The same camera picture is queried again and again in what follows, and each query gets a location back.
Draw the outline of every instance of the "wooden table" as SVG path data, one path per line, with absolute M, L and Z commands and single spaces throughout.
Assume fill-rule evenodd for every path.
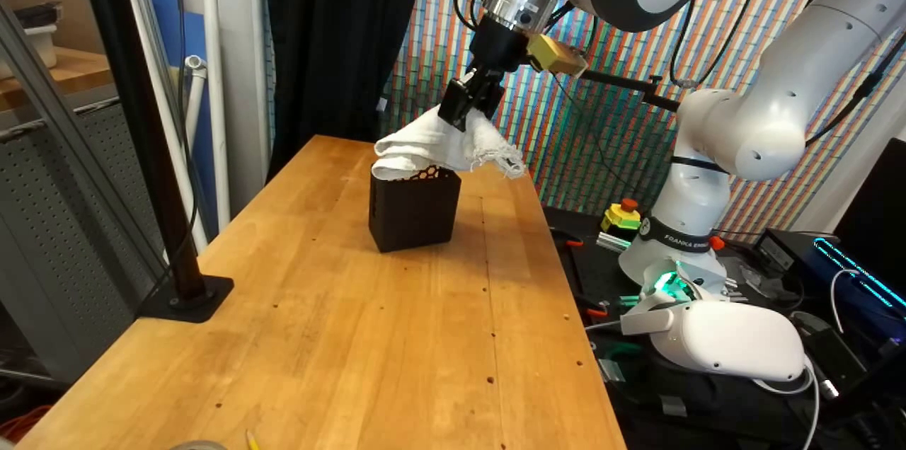
M 57 54 L 57 64 L 51 68 L 51 76 L 54 77 L 64 95 L 113 83 L 110 65 L 107 64 L 107 57 L 104 54 L 63 47 L 54 47 L 54 49 Z M 16 77 L 0 80 L 0 112 L 27 103 L 28 96 Z
M 136 321 L 16 448 L 625 448 L 531 180 L 466 173 L 450 243 L 381 254 L 373 160 L 311 140 L 201 257 L 214 318 Z

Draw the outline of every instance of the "black box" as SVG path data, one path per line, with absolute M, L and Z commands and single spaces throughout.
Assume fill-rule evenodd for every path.
M 453 235 L 459 186 L 450 169 L 430 167 L 411 179 L 372 175 L 368 228 L 382 253 L 446 243 Z

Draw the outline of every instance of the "white container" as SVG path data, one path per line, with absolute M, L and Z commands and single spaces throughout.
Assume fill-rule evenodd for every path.
M 56 66 L 56 50 L 54 50 L 54 38 L 51 34 L 56 32 L 56 24 L 42 25 L 39 28 L 29 28 L 25 30 L 28 39 L 32 41 L 32 46 L 38 52 L 46 67 Z M 9 79 L 13 76 L 13 70 L 10 69 L 6 59 L 0 59 L 0 80 Z

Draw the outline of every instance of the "striped wall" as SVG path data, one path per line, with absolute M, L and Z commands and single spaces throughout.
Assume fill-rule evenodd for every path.
M 705 73 L 745 0 L 696 1 L 692 25 L 677 58 L 678 79 L 698 79 Z M 752 0 L 704 86 L 744 92 L 755 80 L 760 52 L 802 11 L 806 1 Z M 684 91 L 667 81 L 667 66 L 684 12 L 685 8 L 660 27 L 638 34 L 602 24 L 592 40 L 592 68 L 633 79 L 663 76 L 661 94 L 682 99 Z M 436 35 L 431 32 L 435 30 L 439 31 Z M 585 46 L 591 33 L 592 18 L 583 11 L 572 11 L 552 36 Z M 385 133 L 403 127 L 440 102 L 447 80 L 459 75 L 467 63 L 470 38 L 471 31 L 456 19 L 452 0 L 416 1 L 410 30 L 386 88 Z M 815 115 L 809 134 L 844 105 L 890 43 L 881 45 L 838 83 Z M 766 226 L 792 224 L 903 69 L 904 60 L 897 60 L 861 110 L 813 147 L 792 172 L 767 183 L 733 179 L 731 203 L 721 227 L 760 231 Z M 524 152 L 541 202 L 599 214 L 606 204 L 633 196 L 642 208 L 650 207 L 669 167 L 675 135 L 672 115 L 641 103 L 631 91 L 567 76 L 560 76 L 560 82 L 566 92 L 550 73 L 522 67 L 508 76 L 505 101 L 495 115 L 500 131 Z

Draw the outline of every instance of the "white towel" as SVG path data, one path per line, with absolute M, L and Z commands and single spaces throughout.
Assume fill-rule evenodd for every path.
M 525 173 L 517 148 L 509 144 L 482 112 L 466 114 L 466 131 L 460 132 L 430 109 L 398 132 L 377 141 L 378 161 L 372 175 L 382 180 L 408 179 L 430 166 L 471 171 L 485 162 L 495 162 L 508 178 Z

